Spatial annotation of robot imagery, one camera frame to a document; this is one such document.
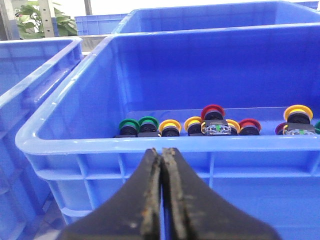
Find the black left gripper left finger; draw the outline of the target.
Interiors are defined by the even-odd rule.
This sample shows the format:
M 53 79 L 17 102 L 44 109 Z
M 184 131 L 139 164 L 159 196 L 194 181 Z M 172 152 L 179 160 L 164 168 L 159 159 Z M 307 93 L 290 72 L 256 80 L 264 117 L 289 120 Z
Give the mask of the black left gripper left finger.
M 161 157 L 147 149 L 125 184 L 105 203 L 65 227 L 59 240 L 159 240 Z

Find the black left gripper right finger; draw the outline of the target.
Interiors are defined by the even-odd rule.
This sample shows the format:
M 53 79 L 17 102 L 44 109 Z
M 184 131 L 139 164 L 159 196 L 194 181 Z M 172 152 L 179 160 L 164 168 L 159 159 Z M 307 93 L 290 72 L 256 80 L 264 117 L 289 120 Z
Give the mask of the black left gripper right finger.
M 162 150 L 162 197 L 168 240 L 279 240 L 269 224 L 212 190 L 177 148 Z

